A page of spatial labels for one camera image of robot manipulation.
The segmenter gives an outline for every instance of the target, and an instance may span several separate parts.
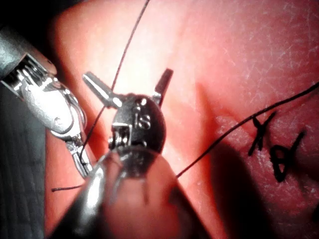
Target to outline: black marker line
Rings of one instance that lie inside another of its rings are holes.
[[[256,145],[258,145],[258,150],[261,151],[263,148],[263,140],[266,133],[266,128],[268,123],[273,119],[275,116],[276,111],[272,112],[271,115],[266,119],[266,121],[261,124],[256,117],[253,117],[254,126],[257,128],[257,134],[256,137],[248,151],[248,156],[251,156],[256,148]]]
[[[293,101],[301,96],[304,96],[308,93],[310,93],[311,91],[314,91],[316,88],[319,87],[319,82],[315,83],[313,86],[311,86],[310,88],[308,88],[305,91],[300,92],[299,94],[296,94],[290,98],[287,98],[283,101],[279,101],[277,103],[274,103],[271,106],[268,106],[266,108],[264,108],[261,111],[258,111],[257,113],[254,113],[253,115],[247,117],[246,119],[244,119],[243,121],[239,122],[238,124],[236,124],[235,126],[231,127],[228,131],[226,131],[220,138],[218,138],[216,141],[214,141],[197,159],[195,159],[191,164],[189,164],[187,167],[185,167],[180,173],[178,173],[176,175],[177,178],[179,178],[183,173],[185,173],[188,169],[190,169],[195,163],[197,163],[199,160],[202,159],[202,157],[204,157],[213,147],[215,147],[220,141],[222,141],[227,135],[229,135],[232,131],[236,130],[237,128],[239,128],[240,126],[242,126],[243,124],[245,124],[246,122],[250,121],[251,119],[272,110],[273,108],[276,108],[280,105],[283,105],[285,103],[288,103],[290,101]]]
[[[270,154],[270,161],[273,164],[273,170],[274,170],[274,176],[277,182],[282,182],[286,178],[288,169],[292,166],[294,163],[295,158],[295,152],[297,150],[298,145],[300,144],[300,141],[305,136],[305,132],[302,131],[299,133],[297,139],[293,143],[293,146],[291,148],[286,148],[282,145],[274,145],[270,148],[269,154]],[[281,151],[283,153],[283,157],[279,158],[277,156],[277,152]],[[283,164],[284,169],[283,171],[280,170],[279,165]]]

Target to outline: dark background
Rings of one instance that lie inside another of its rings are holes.
[[[15,28],[46,57],[50,20],[80,0],[2,0],[0,22]],[[0,84],[0,238],[44,238],[45,131]]]

